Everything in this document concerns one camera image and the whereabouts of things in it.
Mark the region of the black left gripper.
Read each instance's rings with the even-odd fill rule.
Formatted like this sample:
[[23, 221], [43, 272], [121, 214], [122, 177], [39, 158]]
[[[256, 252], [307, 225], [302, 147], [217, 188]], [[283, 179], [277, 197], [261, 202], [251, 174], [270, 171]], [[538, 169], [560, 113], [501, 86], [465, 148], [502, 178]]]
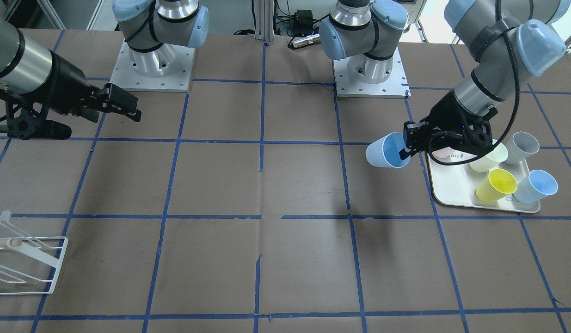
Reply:
[[400, 160], [409, 160], [420, 152], [446, 147], [476, 156], [485, 155], [492, 147], [490, 119], [497, 114], [494, 107], [484, 116], [472, 114], [457, 101], [452, 90], [420, 122], [404, 123], [398, 156]]

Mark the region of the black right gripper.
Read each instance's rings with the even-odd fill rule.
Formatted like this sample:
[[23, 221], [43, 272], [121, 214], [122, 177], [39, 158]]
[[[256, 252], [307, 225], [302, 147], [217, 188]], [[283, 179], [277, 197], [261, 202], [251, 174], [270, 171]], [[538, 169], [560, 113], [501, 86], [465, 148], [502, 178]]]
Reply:
[[114, 112], [133, 122], [140, 122], [138, 98], [121, 87], [108, 82], [97, 88], [87, 82], [80, 68], [51, 52], [50, 107], [60, 114], [72, 113], [97, 122], [98, 113]]

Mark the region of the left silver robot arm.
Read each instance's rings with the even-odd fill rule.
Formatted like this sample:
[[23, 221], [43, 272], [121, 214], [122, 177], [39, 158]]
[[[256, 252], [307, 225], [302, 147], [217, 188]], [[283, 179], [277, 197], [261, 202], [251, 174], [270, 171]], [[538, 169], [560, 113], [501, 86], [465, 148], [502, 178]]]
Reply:
[[[450, 0], [444, 18], [477, 66], [418, 122], [368, 146], [371, 165], [402, 168], [415, 154], [451, 148], [479, 160], [505, 139], [519, 110], [522, 87], [563, 57], [566, 45], [552, 28], [570, 0]], [[389, 65], [406, 9], [394, 0], [339, 0], [319, 25], [324, 53], [348, 59], [359, 80], [368, 66]]]

